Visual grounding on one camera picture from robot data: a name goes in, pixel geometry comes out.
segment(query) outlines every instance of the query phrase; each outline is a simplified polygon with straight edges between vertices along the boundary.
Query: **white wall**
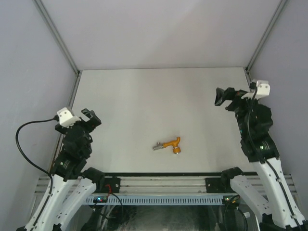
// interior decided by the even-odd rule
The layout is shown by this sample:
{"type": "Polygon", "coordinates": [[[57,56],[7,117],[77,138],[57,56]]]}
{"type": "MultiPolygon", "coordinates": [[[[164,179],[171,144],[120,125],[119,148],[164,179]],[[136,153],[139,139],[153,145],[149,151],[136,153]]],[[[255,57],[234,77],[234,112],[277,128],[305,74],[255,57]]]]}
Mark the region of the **white wall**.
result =
{"type": "MultiPolygon", "coordinates": [[[[0,1],[0,31],[0,230],[11,231],[27,222],[43,175],[18,152],[15,132],[65,106],[75,76],[32,1],[0,1]]],[[[32,125],[20,134],[25,153],[45,169],[58,136],[54,125],[32,125]]]]}
{"type": "Polygon", "coordinates": [[[251,76],[268,80],[272,108],[270,130],[281,154],[283,169],[291,173],[308,217],[308,2],[289,1],[255,62],[251,76]]]}
{"type": "Polygon", "coordinates": [[[280,0],[43,0],[80,70],[247,66],[280,0]]]}

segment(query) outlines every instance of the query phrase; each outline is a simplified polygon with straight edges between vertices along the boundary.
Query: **metal nozzle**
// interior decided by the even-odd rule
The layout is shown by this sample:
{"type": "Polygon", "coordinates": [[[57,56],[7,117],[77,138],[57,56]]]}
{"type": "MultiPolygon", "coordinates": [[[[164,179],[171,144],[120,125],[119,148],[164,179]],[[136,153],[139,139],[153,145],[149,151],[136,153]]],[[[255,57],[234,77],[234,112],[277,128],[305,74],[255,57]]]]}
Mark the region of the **metal nozzle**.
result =
{"type": "Polygon", "coordinates": [[[164,148],[163,145],[158,142],[155,146],[153,146],[153,151],[164,148]]]}

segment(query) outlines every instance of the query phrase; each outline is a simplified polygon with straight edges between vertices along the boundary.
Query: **perforated metal strip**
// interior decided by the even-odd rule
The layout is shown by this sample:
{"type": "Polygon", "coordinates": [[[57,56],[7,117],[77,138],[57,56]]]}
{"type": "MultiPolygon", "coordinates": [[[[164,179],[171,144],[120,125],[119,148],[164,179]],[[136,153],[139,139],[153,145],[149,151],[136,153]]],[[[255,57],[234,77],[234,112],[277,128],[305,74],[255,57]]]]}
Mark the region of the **perforated metal strip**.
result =
{"type": "MultiPolygon", "coordinates": [[[[123,205],[222,205],[222,196],[118,196],[123,205]]],[[[119,200],[110,195],[107,202],[96,203],[100,196],[90,196],[86,205],[120,205],[119,200]]]]}

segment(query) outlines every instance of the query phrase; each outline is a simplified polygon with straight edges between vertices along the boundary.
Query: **gray wall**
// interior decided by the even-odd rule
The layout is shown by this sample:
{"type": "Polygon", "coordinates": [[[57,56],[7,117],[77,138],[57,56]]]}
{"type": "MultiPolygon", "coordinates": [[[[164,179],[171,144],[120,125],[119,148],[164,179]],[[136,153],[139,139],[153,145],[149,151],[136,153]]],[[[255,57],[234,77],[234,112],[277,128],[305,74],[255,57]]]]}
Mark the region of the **gray wall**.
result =
{"type": "MultiPolygon", "coordinates": [[[[68,102],[75,77],[31,0],[0,1],[0,230],[29,219],[39,176],[18,152],[17,128],[52,118],[68,102]]],[[[55,122],[22,130],[21,146],[47,168],[57,139],[55,122]]]]}
{"type": "Polygon", "coordinates": [[[268,80],[270,130],[308,216],[308,1],[291,0],[255,62],[251,76],[268,80]]]}

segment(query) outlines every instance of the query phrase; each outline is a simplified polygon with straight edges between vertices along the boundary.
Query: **orange tool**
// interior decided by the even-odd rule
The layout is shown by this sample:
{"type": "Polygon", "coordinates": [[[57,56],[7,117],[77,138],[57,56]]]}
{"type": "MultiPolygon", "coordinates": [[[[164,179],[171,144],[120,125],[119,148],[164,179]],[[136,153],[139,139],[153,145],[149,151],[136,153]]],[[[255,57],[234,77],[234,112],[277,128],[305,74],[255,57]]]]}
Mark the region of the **orange tool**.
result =
{"type": "Polygon", "coordinates": [[[162,149],[162,148],[167,148],[169,146],[173,147],[173,153],[174,154],[179,154],[181,152],[181,149],[179,148],[179,142],[181,140],[181,137],[177,137],[176,140],[174,141],[170,141],[167,143],[157,143],[156,146],[153,147],[153,150],[158,150],[158,149],[162,149]]]}

